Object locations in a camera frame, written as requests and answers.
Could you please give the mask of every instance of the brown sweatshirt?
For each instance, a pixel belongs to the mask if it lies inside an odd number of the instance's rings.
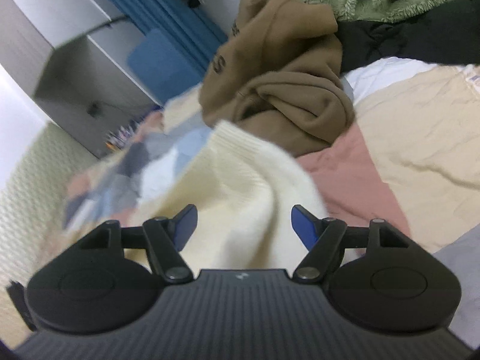
[[[205,123],[230,120],[293,156],[330,146],[354,117],[336,31],[329,5],[241,0],[203,80]]]

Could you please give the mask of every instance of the pink fabric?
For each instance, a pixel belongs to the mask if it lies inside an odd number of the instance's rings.
[[[407,219],[380,179],[357,123],[332,147],[297,161],[315,181],[330,216],[350,226],[367,226],[371,219],[383,218],[410,236]]]

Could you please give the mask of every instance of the white wall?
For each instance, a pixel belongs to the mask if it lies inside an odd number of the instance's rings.
[[[49,120],[0,66],[0,190]]]

